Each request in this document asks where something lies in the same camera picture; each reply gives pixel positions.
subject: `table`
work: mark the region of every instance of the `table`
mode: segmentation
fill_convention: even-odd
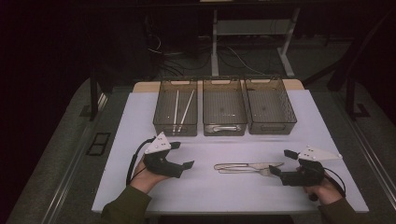
[[[125,188],[129,163],[138,146],[156,135],[152,119],[159,82],[137,83],[126,103],[114,144],[107,160],[92,211],[116,199]],[[224,175],[213,166],[223,162],[283,161],[282,171],[294,171],[298,162],[283,156],[284,149],[302,151],[307,145],[338,150],[309,91],[301,82],[285,80],[297,123],[290,135],[210,136],[203,134],[198,118],[195,137],[168,137],[181,142],[180,149],[167,156],[171,162],[195,161],[180,179],[163,181],[149,194],[153,200],[148,216],[192,214],[298,214],[317,211],[317,204],[307,199],[301,187],[282,186],[275,176],[258,174]],[[202,86],[198,88],[198,114],[202,115]],[[323,161],[346,183],[349,203],[357,212],[367,212],[352,176],[343,160]]]

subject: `transparent plastic bin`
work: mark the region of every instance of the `transparent plastic bin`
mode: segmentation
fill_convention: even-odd
[[[280,77],[246,76],[244,98],[250,134],[290,134],[297,118]]]
[[[203,80],[205,136],[242,136],[248,124],[239,77]]]
[[[198,120],[196,77],[164,77],[153,124],[157,134],[196,136]]]

